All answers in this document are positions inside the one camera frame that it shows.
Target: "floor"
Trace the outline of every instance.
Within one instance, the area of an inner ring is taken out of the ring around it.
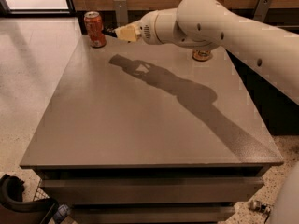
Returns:
[[[23,179],[25,201],[34,199],[39,178],[19,163],[80,36],[75,18],[0,19],[0,176]],[[285,163],[263,176],[265,186],[253,197],[271,205],[299,161],[299,136],[274,140]],[[235,211],[221,224],[264,223],[265,216],[250,211],[248,203],[237,203]],[[68,218],[64,223],[75,222]]]

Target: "drawer front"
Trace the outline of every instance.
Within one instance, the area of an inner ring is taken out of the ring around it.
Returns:
[[[247,201],[260,177],[45,180],[41,188],[60,203],[219,203]]]
[[[218,222],[228,219],[233,207],[161,207],[161,208],[105,208],[73,210],[71,217],[80,224],[95,223],[196,223]]]

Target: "brown can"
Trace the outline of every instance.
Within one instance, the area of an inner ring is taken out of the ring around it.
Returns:
[[[84,23],[91,39],[93,48],[102,48],[106,44],[105,35],[102,33],[103,22],[101,15],[96,11],[90,11],[84,15]]]

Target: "can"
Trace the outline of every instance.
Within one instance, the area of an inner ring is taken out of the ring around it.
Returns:
[[[90,11],[84,15],[84,23],[93,48],[102,48],[106,44],[105,35],[102,33],[102,17],[97,11]]]

